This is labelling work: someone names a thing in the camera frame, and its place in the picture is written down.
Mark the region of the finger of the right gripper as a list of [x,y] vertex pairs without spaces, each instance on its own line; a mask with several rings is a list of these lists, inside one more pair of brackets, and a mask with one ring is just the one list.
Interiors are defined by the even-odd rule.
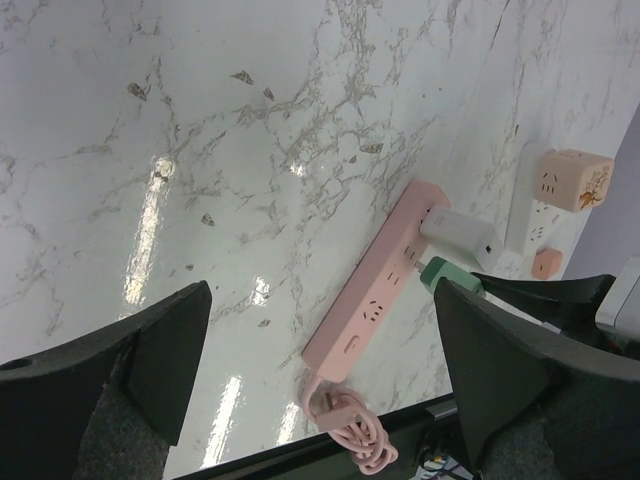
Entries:
[[512,280],[474,273],[484,290],[561,330],[593,327],[598,308],[616,278],[609,274],[573,280]]

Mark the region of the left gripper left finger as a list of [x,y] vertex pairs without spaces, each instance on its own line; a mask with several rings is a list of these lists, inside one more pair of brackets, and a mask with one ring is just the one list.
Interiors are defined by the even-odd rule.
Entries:
[[1,366],[4,479],[160,479],[180,438],[212,294],[200,281]]

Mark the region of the white triangular power strip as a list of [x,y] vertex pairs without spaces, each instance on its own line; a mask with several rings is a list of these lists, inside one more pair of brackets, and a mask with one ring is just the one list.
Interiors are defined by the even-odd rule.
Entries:
[[530,142],[520,152],[506,230],[506,248],[524,257],[534,255],[560,225],[565,212],[534,198],[539,160],[552,152]]

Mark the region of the small salmon charger plug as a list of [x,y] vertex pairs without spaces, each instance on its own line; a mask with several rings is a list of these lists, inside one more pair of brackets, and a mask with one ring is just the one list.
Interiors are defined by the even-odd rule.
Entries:
[[531,267],[531,276],[538,280],[549,280],[556,275],[563,261],[563,253],[554,248],[545,248],[536,253]]

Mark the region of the white charger adapter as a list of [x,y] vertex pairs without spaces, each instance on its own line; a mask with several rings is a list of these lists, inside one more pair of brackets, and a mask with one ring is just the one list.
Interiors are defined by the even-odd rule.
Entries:
[[491,222],[435,205],[421,223],[420,233],[432,244],[466,264],[491,273],[504,243]]

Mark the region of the pink power strip with cord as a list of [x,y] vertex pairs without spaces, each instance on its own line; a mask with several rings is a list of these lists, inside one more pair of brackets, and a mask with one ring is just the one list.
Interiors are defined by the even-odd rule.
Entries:
[[342,382],[426,251],[420,226],[435,205],[450,205],[440,187],[409,182],[302,352],[310,372],[300,396],[305,417],[339,444],[367,456],[367,473],[379,472],[398,453],[378,416]]

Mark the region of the beige deer cube socket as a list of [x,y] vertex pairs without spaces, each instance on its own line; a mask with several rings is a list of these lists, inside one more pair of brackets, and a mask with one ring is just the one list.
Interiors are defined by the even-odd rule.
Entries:
[[614,160],[564,149],[544,154],[534,176],[533,197],[568,212],[600,206],[608,193]]

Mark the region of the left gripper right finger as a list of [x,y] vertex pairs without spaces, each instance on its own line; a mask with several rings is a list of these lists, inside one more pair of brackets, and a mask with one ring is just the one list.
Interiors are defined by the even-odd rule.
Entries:
[[434,291],[468,466],[483,479],[635,479],[639,363],[442,279]]

